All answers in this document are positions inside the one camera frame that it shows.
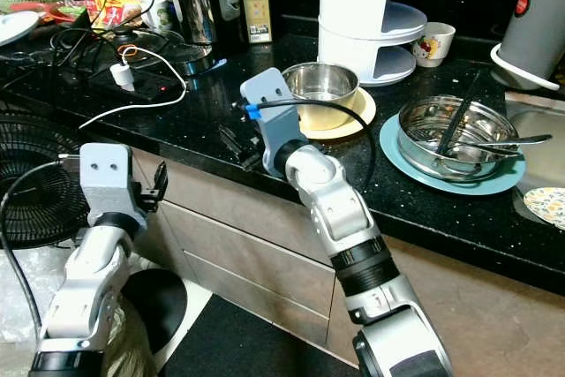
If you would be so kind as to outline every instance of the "drawer front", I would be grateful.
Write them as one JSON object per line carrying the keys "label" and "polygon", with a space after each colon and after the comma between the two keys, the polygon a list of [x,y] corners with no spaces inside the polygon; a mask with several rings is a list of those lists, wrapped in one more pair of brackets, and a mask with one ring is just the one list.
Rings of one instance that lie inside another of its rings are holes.
{"label": "drawer front", "polygon": [[[151,178],[161,159],[137,149],[133,152],[146,177]],[[331,265],[304,206],[178,162],[166,163],[166,200]]]}
{"label": "drawer front", "polygon": [[319,346],[325,344],[328,332],[326,317],[198,256],[185,254],[201,286],[292,334]]}
{"label": "drawer front", "polygon": [[[139,164],[133,158],[132,176],[139,181],[142,187],[149,187],[144,173]],[[196,281],[196,275],[190,268],[183,250],[178,244],[177,238],[161,210],[156,214],[149,214],[147,220],[147,232],[133,241],[135,252],[162,267],[166,267],[184,278]]]}
{"label": "drawer front", "polygon": [[353,349],[352,340],[361,328],[362,326],[351,322],[347,307],[345,306],[345,295],[343,294],[342,285],[335,279],[334,299],[332,301],[332,313],[329,317],[326,349],[356,366],[358,359]]}
{"label": "drawer front", "polygon": [[332,268],[167,201],[161,210],[185,251],[329,316]]}

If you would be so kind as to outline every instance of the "yellow plate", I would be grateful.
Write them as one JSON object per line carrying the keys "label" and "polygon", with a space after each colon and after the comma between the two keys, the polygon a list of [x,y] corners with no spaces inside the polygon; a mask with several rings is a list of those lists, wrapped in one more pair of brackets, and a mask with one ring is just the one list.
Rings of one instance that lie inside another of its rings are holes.
{"label": "yellow plate", "polygon": [[[351,110],[357,112],[366,124],[370,124],[377,113],[377,105],[371,95],[360,87],[355,95],[355,101],[353,102]],[[349,117],[347,121],[345,121],[345,124],[329,130],[309,130],[304,128],[303,125],[300,125],[300,131],[308,139],[315,140],[340,139],[341,137],[351,136],[351,134],[355,134],[362,129],[361,124],[352,117]]]}

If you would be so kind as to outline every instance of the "power strip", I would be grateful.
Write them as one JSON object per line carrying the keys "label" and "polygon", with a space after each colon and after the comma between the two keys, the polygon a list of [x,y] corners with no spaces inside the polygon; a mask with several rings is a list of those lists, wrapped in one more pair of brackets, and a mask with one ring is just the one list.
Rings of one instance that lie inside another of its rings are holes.
{"label": "power strip", "polygon": [[113,97],[147,104],[172,101],[180,95],[182,87],[178,79],[174,77],[142,70],[132,70],[132,74],[135,78],[133,92],[123,90],[118,86],[109,70],[90,79],[88,84]]}

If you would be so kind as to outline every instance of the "blue connector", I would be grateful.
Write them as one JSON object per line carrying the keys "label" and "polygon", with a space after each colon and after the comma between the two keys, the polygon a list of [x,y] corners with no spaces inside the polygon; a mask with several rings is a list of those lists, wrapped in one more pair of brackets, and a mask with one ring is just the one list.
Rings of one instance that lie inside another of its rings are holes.
{"label": "blue connector", "polygon": [[261,118],[261,112],[257,103],[254,103],[253,105],[245,105],[245,111],[250,119]]}

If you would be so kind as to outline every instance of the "chopsticks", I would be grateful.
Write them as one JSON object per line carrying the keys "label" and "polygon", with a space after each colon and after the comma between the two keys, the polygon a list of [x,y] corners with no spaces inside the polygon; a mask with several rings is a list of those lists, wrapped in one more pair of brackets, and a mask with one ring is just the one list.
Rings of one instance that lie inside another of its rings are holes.
{"label": "chopsticks", "polygon": [[453,134],[456,132],[456,129],[459,126],[459,123],[461,122],[463,115],[465,114],[469,106],[471,106],[471,102],[473,100],[472,99],[473,91],[475,89],[475,86],[477,85],[477,81],[478,81],[478,77],[480,76],[480,73],[481,70],[478,70],[477,73],[475,74],[475,78],[473,79],[471,85],[465,92],[465,95],[463,96],[463,101],[459,105],[459,108],[457,108],[457,112],[455,113],[453,118],[451,118],[451,121],[449,122],[446,131],[443,132],[443,134],[441,135],[440,144],[438,145],[438,148],[435,149],[436,154],[444,155],[447,153],[449,149],[449,143],[451,142],[451,139],[453,139]]}

